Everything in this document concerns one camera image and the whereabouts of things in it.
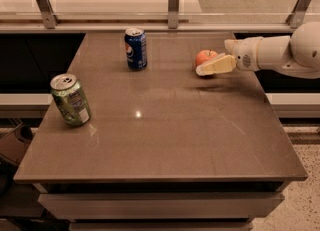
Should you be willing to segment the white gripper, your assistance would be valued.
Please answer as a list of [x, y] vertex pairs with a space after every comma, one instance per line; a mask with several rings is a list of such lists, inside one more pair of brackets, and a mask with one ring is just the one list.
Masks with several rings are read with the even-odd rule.
[[258, 71], [258, 46], [261, 40], [261, 37], [249, 37], [243, 40], [225, 40], [225, 48], [233, 56], [219, 54], [200, 64], [196, 68], [196, 73], [199, 76], [228, 73], [233, 71], [236, 65], [242, 71]]

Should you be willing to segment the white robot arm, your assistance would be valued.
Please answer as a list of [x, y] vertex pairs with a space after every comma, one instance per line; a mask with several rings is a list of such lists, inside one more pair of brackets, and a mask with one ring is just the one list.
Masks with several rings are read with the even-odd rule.
[[241, 71], [272, 70], [304, 79], [320, 77], [320, 23], [299, 26], [291, 36], [249, 37], [224, 42], [221, 53], [199, 64], [198, 76]]

